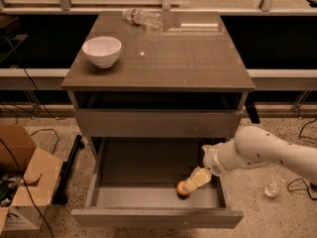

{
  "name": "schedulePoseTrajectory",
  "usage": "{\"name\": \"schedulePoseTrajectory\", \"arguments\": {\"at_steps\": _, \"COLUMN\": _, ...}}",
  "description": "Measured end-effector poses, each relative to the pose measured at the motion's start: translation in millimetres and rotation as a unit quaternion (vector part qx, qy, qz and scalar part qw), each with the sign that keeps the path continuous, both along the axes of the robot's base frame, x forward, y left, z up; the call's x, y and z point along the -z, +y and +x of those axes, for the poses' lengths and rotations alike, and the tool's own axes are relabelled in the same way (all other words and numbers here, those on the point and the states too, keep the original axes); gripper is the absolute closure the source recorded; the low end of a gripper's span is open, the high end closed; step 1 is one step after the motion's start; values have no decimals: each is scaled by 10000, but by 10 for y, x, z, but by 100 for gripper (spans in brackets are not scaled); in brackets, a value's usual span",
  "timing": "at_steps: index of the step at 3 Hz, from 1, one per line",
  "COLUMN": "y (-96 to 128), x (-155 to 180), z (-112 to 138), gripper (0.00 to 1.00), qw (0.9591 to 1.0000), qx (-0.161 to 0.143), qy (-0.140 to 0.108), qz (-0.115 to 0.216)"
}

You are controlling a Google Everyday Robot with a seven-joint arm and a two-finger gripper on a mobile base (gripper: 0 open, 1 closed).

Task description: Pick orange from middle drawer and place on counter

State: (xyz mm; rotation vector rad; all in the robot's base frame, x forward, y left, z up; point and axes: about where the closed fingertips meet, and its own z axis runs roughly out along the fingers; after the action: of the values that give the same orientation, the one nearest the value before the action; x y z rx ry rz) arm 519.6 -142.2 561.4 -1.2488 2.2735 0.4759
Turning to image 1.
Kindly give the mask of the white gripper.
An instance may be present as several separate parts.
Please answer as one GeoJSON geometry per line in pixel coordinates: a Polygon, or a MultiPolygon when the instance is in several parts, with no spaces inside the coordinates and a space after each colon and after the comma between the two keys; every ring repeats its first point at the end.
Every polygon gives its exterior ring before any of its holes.
{"type": "Polygon", "coordinates": [[[200,186],[208,183],[212,175],[219,177],[235,168],[237,152],[233,142],[219,143],[217,145],[204,145],[203,166],[197,167],[190,177],[181,186],[185,193],[192,193],[200,186]]]}

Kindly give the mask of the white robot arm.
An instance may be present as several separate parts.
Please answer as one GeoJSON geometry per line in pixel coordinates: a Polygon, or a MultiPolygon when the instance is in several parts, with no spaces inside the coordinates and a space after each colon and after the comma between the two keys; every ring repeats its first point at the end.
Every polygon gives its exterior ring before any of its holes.
{"type": "Polygon", "coordinates": [[[187,180],[177,185],[177,192],[189,195],[206,184],[237,169],[255,169],[268,164],[281,165],[310,182],[317,183],[317,149],[286,142],[257,127],[240,129],[226,143],[202,147],[203,167],[197,167],[187,180]]]}

